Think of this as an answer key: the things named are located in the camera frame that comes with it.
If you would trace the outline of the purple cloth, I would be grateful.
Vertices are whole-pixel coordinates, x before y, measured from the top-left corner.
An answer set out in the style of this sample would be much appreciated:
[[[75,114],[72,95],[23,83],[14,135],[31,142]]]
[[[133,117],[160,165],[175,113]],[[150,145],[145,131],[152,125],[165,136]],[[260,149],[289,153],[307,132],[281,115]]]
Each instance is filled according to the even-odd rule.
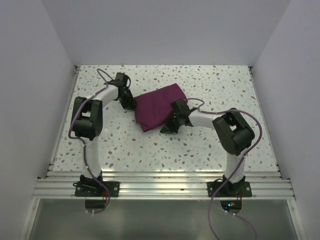
[[[186,98],[176,83],[136,96],[135,121],[143,132],[153,130],[165,122],[172,111],[172,102]]]

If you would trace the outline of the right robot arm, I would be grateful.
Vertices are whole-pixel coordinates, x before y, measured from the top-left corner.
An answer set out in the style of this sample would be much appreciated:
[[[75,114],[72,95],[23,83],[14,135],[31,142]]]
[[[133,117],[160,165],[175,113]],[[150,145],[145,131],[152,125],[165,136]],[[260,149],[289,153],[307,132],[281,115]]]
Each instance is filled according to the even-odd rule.
[[[235,196],[245,182],[245,157],[256,145],[255,133],[242,116],[249,113],[231,108],[222,112],[202,111],[189,108],[187,102],[178,99],[170,104],[171,112],[160,130],[162,134],[176,134],[181,126],[204,127],[215,130],[219,142],[226,151],[226,170],[222,189],[227,196]]]

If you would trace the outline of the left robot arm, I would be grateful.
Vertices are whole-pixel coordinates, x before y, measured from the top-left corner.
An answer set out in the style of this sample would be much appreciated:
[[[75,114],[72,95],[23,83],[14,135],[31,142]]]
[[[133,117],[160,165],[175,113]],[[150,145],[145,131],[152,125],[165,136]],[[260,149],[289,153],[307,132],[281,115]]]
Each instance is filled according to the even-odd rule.
[[[106,72],[97,69],[104,80],[104,87],[90,97],[78,96],[74,99],[68,137],[79,140],[83,147],[83,170],[79,184],[86,187],[92,196],[103,193],[104,184],[102,169],[99,163],[99,136],[103,130],[103,110],[112,101],[120,102],[124,110],[134,111],[137,102],[131,91],[131,79],[128,75],[118,72],[115,78],[107,81]]]

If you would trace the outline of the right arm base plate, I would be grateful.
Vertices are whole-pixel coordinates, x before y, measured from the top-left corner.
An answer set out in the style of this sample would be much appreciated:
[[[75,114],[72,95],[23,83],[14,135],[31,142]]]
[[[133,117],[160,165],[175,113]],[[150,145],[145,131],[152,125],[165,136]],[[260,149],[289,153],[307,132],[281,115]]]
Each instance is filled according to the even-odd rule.
[[[211,198],[212,196],[218,198],[250,198],[253,196],[251,185],[248,181],[246,181],[246,177],[243,177],[237,183],[231,183],[230,181],[226,181],[227,179],[224,177],[223,179],[218,178],[215,181],[209,181],[206,183],[208,196]]]

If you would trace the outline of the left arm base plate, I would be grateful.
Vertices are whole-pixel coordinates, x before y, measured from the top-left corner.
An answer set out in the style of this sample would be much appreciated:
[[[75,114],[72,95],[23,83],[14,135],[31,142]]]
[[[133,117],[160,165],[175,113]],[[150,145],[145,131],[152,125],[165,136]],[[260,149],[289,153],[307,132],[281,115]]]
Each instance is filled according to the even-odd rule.
[[[118,181],[103,181],[102,187],[97,182],[93,181],[89,184],[82,184],[80,181],[73,183],[75,187],[74,195],[76,197],[111,197],[117,198],[120,191],[120,182]]]

